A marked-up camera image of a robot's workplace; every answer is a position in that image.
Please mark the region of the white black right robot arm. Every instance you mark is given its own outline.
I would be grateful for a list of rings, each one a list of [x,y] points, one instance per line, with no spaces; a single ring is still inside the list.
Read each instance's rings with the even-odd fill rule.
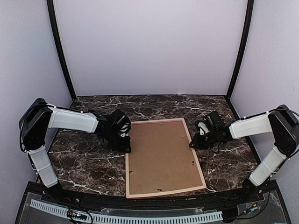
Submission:
[[[195,126],[197,133],[189,147],[197,150],[212,149],[215,145],[252,136],[273,136],[271,150],[242,182],[237,198],[244,203],[255,197],[259,187],[299,151],[299,114],[286,105],[241,117],[232,123],[226,123],[217,111],[212,111],[197,120]]]

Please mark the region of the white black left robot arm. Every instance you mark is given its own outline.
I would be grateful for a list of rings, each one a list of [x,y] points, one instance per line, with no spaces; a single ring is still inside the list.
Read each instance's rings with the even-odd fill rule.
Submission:
[[[47,130],[52,128],[92,133],[105,140],[110,150],[131,152],[131,138],[128,135],[131,121],[123,111],[116,109],[107,115],[94,111],[78,112],[50,105],[43,98],[37,98],[19,120],[19,145],[20,150],[28,155],[44,186],[49,188],[47,195],[55,203],[63,203],[66,193],[56,186],[59,181],[45,147]]]

